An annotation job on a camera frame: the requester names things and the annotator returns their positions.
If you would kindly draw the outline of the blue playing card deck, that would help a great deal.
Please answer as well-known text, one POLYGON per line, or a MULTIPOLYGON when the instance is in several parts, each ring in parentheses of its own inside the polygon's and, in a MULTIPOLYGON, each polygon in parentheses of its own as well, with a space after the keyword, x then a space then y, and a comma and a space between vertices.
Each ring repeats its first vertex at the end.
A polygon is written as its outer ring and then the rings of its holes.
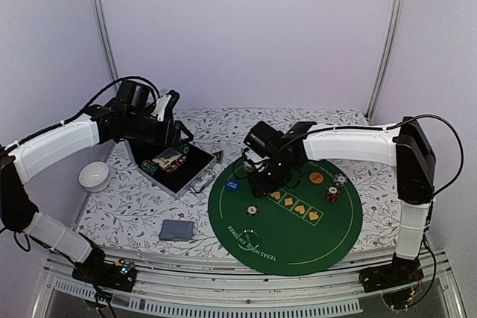
POLYGON ((164 220, 159 239, 161 241, 188 241, 194 235, 194 223, 182 220, 164 220))

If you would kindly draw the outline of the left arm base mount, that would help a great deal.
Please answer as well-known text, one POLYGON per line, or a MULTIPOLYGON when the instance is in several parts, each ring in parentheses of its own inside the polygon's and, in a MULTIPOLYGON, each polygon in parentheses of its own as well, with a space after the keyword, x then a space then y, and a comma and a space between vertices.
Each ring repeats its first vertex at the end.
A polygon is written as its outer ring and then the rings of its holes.
POLYGON ((124 258, 113 263, 107 263, 102 257, 88 258, 83 263, 75 263, 72 272, 72 278, 78 281, 127 293, 133 291, 136 276, 135 264, 124 258))

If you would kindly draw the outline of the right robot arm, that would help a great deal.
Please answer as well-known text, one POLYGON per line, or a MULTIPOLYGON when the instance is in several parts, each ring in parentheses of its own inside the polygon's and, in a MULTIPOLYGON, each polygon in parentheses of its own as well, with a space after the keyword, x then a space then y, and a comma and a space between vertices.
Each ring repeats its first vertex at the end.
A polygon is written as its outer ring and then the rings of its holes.
POLYGON ((381 127, 298 121, 285 132, 260 121, 247 133, 244 144, 245 161, 253 169, 248 180, 256 197, 283 187, 292 172, 308 161, 340 159, 395 168, 401 215, 395 262, 386 267, 385 278, 401 285, 413 275, 435 195, 436 162, 416 120, 405 117, 398 124, 381 127))

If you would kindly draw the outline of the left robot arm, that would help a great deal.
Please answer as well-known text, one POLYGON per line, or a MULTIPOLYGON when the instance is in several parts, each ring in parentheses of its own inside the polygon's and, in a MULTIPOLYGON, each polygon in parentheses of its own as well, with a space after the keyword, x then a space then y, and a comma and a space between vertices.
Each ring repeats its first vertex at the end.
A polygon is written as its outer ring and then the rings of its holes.
POLYGON ((37 174, 81 150, 124 140, 160 147, 178 147, 194 136, 173 118, 180 95, 165 95, 148 79, 121 77, 116 96, 106 105, 90 99, 75 115, 1 148, 1 222, 6 230, 23 233, 73 262, 94 283, 111 276, 101 249, 60 221, 41 212, 25 191, 37 174))

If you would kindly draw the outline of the orange big blind button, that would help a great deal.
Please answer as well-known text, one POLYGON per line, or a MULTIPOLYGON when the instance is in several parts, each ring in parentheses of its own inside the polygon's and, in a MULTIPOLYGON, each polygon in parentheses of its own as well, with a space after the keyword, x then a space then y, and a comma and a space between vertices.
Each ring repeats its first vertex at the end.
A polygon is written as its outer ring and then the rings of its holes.
POLYGON ((309 180, 315 185, 320 185, 324 181, 324 176, 319 172, 312 172, 309 174, 309 180))

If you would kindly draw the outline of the black white chip stack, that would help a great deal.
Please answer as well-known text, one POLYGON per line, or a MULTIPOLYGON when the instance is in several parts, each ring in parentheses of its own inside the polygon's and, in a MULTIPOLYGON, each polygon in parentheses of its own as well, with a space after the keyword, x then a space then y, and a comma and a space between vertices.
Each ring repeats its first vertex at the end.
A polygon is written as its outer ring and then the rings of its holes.
POLYGON ((244 162, 243 168, 246 173, 253 173, 256 170, 256 166, 254 164, 250 164, 249 162, 244 162))

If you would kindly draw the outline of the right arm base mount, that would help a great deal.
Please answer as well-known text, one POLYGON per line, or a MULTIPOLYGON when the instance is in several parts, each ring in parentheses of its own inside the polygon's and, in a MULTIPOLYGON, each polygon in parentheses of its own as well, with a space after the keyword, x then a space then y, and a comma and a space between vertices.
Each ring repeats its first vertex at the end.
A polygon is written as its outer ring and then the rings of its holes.
MULTIPOLYGON (((358 274, 358 280, 365 293, 418 283, 423 277, 418 258, 404 259, 397 257, 396 254, 393 255, 391 263, 364 268, 358 274)), ((414 294, 415 289, 407 287, 403 290, 386 293, 383 299, 389 308, 402 310, 411 304, 414 294)))

